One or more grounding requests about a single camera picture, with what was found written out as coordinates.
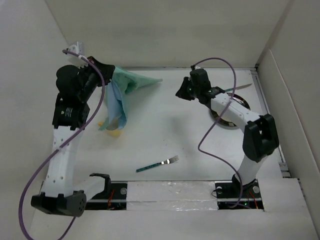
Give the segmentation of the green patterned cloth placemat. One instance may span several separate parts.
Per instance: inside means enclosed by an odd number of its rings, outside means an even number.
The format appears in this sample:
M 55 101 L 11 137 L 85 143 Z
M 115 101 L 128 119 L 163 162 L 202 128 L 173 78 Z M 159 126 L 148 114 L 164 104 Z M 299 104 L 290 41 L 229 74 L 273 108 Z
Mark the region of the green patterned cloth placemat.
M 129 101 L 127 95 L 137 89 L 162 82 L 161 78 L 153 78 L 116 67 L 110 83 L 105 86 L 104 104 L 107 117 L 99 127 L 100 131 L 123 129 L 128 121 Z

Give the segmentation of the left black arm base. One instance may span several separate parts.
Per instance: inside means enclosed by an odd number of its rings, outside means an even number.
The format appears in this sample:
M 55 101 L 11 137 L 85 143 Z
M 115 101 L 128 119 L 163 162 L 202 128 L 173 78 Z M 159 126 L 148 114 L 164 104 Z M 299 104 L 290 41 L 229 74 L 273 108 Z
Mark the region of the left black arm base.
M 128 182 L 114 181 L 109 193 L 101 192 L 87 201 L 86 211 L 122 211 L 127 209 Z

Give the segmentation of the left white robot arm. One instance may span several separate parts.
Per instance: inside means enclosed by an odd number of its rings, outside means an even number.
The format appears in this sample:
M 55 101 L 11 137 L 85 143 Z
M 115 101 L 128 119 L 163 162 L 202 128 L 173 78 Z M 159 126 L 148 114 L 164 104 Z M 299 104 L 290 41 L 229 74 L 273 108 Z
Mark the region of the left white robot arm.
M 50 215 L 80 217 L 87 201 L 95 195 L 111 194 L 108 174 L 92 173 L 81 184 L 73 185 L 76 154 L 83 131 L 89 123 L 88 100 L 97 87 L 110 83 L 116 69 L 90 56 L 87 66 L 65 65 L 56 72 L 58 95 L 52 120 L 53 157 L 39 194 L 32 196 L 31 206 Z

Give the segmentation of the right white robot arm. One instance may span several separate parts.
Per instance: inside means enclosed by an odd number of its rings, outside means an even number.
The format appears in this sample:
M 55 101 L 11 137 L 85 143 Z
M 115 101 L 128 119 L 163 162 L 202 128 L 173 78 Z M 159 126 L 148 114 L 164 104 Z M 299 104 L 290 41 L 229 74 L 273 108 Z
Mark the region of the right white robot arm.
M 220 116 L 226 116 L 243 133 L 243 160 L 232 177 L 231 191 L 237 197 L 249 192 L 249 184 L 256 179 L 262 164 L 279 146 L 276 123 L 272 115 L 261 115 L 241 105 L 220 87 L 212 87 L 207 71 L 194 67 L 189 76 L 184 77 L 178 98 L 200 104 Z

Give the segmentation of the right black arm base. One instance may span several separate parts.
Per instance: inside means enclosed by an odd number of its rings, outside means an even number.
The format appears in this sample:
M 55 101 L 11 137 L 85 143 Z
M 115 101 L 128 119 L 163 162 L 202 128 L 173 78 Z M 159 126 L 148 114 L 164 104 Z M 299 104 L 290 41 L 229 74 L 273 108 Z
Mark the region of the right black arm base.
M 263 200 L 257 180 L 243 187 L 242 194 L 239 186 L 231 180 L 214 181 L 211 195 L 216 199 L 218 210 L 263 210 Z

